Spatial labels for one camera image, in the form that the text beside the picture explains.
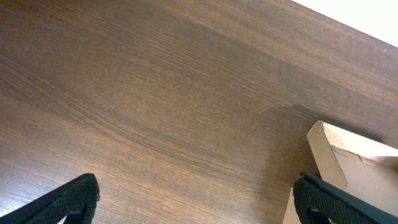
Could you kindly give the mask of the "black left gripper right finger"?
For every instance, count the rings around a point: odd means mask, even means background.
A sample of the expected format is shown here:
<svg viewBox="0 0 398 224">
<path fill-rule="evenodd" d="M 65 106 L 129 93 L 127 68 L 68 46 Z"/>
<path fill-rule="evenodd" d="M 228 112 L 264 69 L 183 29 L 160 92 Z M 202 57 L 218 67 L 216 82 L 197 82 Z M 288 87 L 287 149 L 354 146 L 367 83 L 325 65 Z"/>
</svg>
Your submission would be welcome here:
<svg viewBox="0 0 398 224">
<path fill-rule="evenodd" d="M 394 224 L 397 217 L 319 179 L 301 173 L 293 187 L 300 223 Z"/>
</svg>

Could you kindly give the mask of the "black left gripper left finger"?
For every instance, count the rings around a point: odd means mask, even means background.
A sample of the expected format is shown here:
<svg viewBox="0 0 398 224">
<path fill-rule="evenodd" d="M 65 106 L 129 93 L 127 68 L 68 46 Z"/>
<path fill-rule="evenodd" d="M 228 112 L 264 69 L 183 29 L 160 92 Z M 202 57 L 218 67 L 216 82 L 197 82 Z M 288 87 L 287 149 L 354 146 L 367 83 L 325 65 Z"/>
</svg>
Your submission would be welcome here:
<svg viewBox="0 0 398 224">
<path fill-rule="evenodd" d="M 93 221 L 100 188 L 94 174 L 83 174 L 1 217 L 1 223 L 82 223 Z"/>
</svg>

